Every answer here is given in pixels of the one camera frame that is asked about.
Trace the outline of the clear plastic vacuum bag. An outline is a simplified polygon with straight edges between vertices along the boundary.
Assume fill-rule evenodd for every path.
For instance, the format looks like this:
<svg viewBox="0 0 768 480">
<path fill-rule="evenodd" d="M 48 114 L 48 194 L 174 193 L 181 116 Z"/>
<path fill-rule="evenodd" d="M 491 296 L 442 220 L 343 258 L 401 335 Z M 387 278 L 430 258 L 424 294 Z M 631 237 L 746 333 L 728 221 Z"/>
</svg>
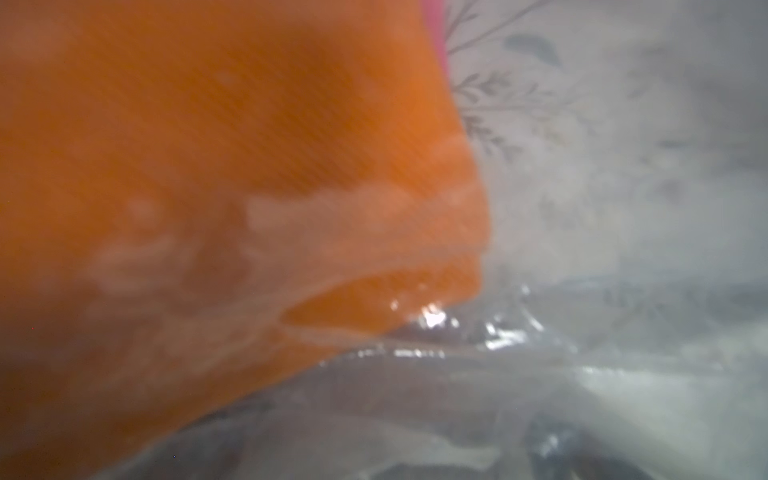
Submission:
<svg viewBox="0 0 768 480">
<path fill-rule="evenodd" d="M 767 273 L 482 284 L 84 479 L 763 479 Z"/>
</svg>

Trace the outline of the orange trousers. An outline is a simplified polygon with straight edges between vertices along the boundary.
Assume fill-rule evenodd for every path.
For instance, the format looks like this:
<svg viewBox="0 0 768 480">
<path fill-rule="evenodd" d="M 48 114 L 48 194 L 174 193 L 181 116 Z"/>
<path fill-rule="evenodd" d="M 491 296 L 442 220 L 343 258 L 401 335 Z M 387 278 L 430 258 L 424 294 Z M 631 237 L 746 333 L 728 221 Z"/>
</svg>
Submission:
<svg viewBox="0 0 768 480">
<path fill-rule="evenodd" d="M 1 475 L 471 299 L 489 239 L 420 1 L 5 1 Z"/>
</svg>

